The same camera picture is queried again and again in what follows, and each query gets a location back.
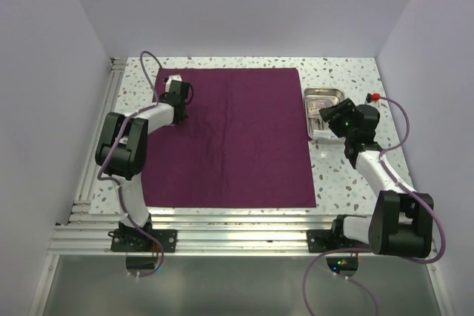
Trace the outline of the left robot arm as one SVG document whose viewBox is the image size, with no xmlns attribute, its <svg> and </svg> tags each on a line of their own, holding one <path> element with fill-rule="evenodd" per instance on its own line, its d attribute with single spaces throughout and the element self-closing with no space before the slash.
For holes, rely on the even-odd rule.
<svg viewBox="0 0 474 316">
<path fill-rule="evenodd" d="M 165 79 L 165 90 L 150 106 L 130 114 L 106 115 L 95 160 L 97 179 L 110 181 L 117 190 L 120 221 L 109 233 L 114 252 L 173 252 L 175 230 L 153 228 L 141 187 L 141 172 L 147 160 L 148 136 L 187 118 L 193 87 L 180 75 Z"/>
</svg>

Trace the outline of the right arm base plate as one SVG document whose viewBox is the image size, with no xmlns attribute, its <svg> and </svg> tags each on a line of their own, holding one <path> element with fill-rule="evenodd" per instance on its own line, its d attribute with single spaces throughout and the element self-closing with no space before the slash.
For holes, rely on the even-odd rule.
<svg viewBox="0 0 474 316">
<path fill-rule="evenodd" d="M 366 242 L 348 238 L 341 232 L 329 229 L 309 229 L 306 231 L 307 249 L 309 253 L 322 252 L 371 252 Z"/>
</svg>

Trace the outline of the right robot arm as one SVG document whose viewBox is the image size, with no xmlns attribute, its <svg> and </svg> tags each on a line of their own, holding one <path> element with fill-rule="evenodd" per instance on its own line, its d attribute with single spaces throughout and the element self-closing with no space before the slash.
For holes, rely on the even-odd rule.
<svg viewBox="0 0 474 316">
<path fill-rule="evenodd" d="M 379 111 L 346 99 L 319 111 L 321 120 L 344 139 L 344 155 L 363 176 L 377 200 L 370 217 L 338 215 L 327 241 L 338 251 L 367 245 L 376 255 L 426 258 L 433 233 L 434 202 L 408 186 L 384 157 L 375 141 Z"/>
</svg>

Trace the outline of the purple cloth mat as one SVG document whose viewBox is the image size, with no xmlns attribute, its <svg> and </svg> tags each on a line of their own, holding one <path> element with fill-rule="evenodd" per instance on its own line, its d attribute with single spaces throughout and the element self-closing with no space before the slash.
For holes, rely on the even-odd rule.
<svg viewBox="0 0 474 316">
<path fill-rule="evenodd" d="M 146 204 L 312 208 L 316 204 L 296 68 L 178 69 L 187 118 L 148 138 Z"/>
</svg>

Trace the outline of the clear bag printed pack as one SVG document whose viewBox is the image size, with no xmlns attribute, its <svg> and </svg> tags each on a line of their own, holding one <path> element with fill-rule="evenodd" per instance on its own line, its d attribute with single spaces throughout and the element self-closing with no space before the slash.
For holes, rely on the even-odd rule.
<svg viewBox="0 0 474 316">
<path fill-rule="evenodd" d="M 310 115 L 315 115 L 319 113 L 319 110 L 332 107 L 334 102 L 323 96 L 316 96 L 314 98 L 307 98 L 307 111 Z"/>
</svg>

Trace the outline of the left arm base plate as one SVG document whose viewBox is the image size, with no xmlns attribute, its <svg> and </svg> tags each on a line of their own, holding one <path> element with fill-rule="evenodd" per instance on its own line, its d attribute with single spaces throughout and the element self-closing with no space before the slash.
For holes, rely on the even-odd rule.
<svg viewBox="0 0 474 316">
<path fill-rule="evenodd" d="M 175 229 L 153 229 L 146 237 L 136 229 L 132 232 L 120 232 L 119 229 L 110 231 L 107 235 L 112 238 L 112 252 L 165 252 L 176 250 L 178 232 Z"/>
</svg>

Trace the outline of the aluminium frame rails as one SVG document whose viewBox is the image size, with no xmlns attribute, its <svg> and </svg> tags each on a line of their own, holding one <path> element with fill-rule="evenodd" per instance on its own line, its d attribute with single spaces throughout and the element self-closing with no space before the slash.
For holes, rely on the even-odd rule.
<svg viewBox="0 0 474 316">
<path fill-rule="evenodd" d="M 154 208 L 156 227 L 177 230 L 177 250 L 140 279 L 110 249 L 115 192 L 88 163 L 50 240 L 31 314 L 451 315 L 437 264 L 359 255 L 353 280 L 312 264 L 307 231 L 328 228 L 338 214 L 370 213 L 375 197 L 339 145 L 308 148 L 315 208 Z"/>
</svg>

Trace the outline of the white sachet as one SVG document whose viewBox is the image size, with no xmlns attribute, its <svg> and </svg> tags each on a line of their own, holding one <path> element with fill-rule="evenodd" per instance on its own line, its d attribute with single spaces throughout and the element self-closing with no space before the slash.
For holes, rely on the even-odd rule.
<svg viewBox="0 0 474 316">
<path fill-rule="evenodd" d="M 333 134 L 329 130 L 314 130 L 313 138 L 315 140 L 329 140 L 333 138 Z"/>
</svg>

